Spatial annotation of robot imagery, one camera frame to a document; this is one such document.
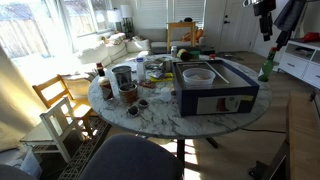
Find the white cabinet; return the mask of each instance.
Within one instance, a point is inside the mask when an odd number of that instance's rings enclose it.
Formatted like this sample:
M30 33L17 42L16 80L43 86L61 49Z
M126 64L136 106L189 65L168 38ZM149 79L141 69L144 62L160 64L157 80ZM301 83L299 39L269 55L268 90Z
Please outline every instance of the white cabinet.
M290 40L279 69L320 88L320 42Z

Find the table leg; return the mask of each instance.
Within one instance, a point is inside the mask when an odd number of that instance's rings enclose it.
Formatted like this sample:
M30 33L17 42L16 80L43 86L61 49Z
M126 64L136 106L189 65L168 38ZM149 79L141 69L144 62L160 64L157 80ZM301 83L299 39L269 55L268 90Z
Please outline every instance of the table leg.
M215 141L213 138L206 138L206 140L214 147L214 148L218 148L218 143L217 141Z
M178 139L178 145L177 145L177 157L182 162L183 167L185 167L184 162L184 146L185 146L185 140L184 139Z

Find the chair backrest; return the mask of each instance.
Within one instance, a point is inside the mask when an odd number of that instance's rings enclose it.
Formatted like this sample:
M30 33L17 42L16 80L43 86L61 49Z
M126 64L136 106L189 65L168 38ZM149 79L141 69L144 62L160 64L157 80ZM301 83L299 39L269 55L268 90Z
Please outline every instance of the chair backrest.
M65 109L67 109L68 114L70 115L70 118L68 119L64 113ZM73 116L72 107L67 96L64 96L56 103L52 104L46 112L40 114L40 118L54 141L61 143L61 141L70 133L72 128L76 128L78 132L80 132L75 124L77 121Z
M47 108L50 108L53 103L65 95L67 95L70 99L73 99L71 93L59 74L44 83L33 85L32 87Z

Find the lamp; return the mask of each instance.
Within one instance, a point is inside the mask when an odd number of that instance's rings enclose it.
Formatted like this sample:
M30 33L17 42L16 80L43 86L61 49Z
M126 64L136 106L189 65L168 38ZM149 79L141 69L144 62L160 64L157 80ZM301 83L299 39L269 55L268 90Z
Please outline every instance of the lamp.
M132 10L129 5L120 5L122 17L123 17L123 26L124 32L127 38L130 38L130 35L133 36L133 21L132 21Z
M108 10L107 11L107 15L108 15L108 20L109 22L114 22L114 23L120 23L120 31L122 31L121 28L121 21L122 21L122 14L121 11L117 8L114 8L112 10Z

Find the marble tabletop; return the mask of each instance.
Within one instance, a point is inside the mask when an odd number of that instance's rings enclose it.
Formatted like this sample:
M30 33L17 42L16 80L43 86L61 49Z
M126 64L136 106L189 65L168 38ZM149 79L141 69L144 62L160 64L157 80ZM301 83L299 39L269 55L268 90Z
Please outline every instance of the marble tabletop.
M159 57L172 59L168 55L148 56L147 59L154 60ZM200 59L208 59L208 57L201 55ZM91 82L88 90L88 99L93 110L102 119L114 126L140 135L169 139L194 139L231 133L257 121L270 106L272 92L268 83L257 80L258 74L252 69L236 62L222 60L239 69L260 85L255 104L250 113L181 117L177 100L174 96L169 102L163 102L160 99L160 89L162 87L173 88L173 83L170 81L156 83L155 89L139 86L139 99L147 100L149 106L145 109L140 108L140 114L137 117L129 117L126 114L126 110L131 105L137 104L138 101L133 104L121 102L116 80L111 72L113 67L108 68L106 71L113 89L113 100L104 100L102 98L102 92L97 82L98 77ZM132 71L136 70L134 61L127 61L115 66L121 65L129 65ZM132 78L136 79L136 73L132 73Z

